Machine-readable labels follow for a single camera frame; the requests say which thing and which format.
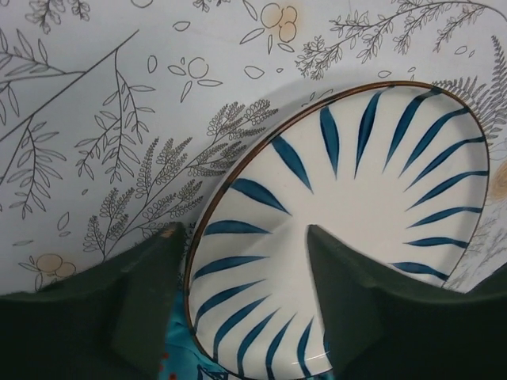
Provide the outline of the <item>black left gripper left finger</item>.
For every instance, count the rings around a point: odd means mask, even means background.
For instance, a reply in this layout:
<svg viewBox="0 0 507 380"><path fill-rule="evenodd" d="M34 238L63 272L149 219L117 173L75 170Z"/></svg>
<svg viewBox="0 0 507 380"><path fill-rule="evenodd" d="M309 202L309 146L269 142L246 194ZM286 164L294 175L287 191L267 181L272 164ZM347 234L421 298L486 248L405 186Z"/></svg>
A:
<svg viewBox="0 0 507 380"><path fill-rule="evenodd" d="M2 296L2 378L157 378L184 247L174 222L39 292Z"/></svg>

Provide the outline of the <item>striped white round plate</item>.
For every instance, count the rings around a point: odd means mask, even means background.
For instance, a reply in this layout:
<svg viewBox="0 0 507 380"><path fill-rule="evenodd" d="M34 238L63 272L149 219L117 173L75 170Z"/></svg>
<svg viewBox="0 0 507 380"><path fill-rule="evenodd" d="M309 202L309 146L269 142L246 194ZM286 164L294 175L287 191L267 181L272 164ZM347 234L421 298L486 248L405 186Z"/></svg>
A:
<svg viewBox="0 0 507 380"><path fill-rule="evenodd" d="M243 154L199 218L185 276L196 346L241 379L330 373L307 227L441 286L489 177L476 116L438 87L365 85L304 109Z"/></svg>

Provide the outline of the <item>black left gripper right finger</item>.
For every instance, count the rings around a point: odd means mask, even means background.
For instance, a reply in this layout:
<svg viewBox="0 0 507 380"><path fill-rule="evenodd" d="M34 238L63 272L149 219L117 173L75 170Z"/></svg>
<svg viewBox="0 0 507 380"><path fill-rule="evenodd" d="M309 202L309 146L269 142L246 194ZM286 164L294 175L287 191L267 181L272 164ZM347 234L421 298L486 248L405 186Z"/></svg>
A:
<svg viewBox="0 0 507 380"><path fill-rule="evenodd" d="M337 379L503 379L506 270L467 293L354 251L320 226L307 250Z"/></svg>

